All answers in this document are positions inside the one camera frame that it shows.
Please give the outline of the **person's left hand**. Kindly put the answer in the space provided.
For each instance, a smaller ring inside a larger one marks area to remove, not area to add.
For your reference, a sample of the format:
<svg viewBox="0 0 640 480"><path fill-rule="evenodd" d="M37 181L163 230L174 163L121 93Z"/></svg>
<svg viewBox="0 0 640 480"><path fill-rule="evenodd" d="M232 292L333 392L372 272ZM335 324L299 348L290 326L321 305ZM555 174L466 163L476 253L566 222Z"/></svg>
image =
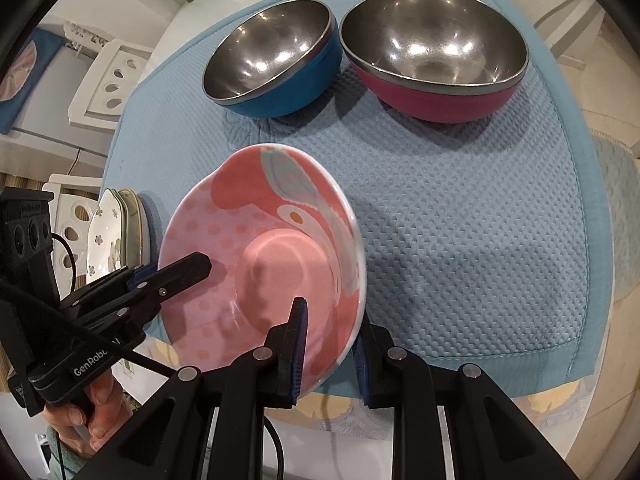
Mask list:
<svg viewBox="0 0 640 480"><path fill-rule="evenodd" d="M82 458L89 458L130 419L132 409L111 372L96 378L85 392L94 406L90 417L75 404L46 405L42 414L66 448Z"/></svg>

